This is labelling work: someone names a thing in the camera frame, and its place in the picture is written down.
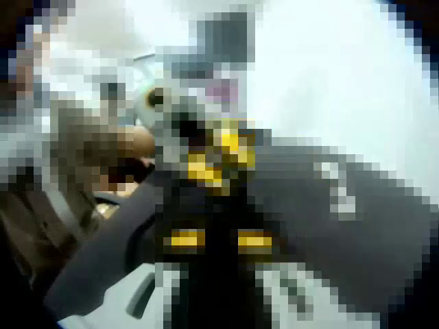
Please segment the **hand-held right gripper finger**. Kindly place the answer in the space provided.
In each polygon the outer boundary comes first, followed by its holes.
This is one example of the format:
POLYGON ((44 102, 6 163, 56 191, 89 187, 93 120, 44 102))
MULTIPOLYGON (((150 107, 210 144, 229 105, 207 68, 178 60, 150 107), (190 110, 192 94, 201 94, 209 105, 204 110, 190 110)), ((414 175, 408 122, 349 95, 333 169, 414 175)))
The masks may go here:
POLYGON ((102 304, 87 315, 71 315, 58 322, 61 328, 156 328, 156 302, 146 302, 141 318, 134 307, 155 279, 155 266, 142 264, 106 289, 102 304))

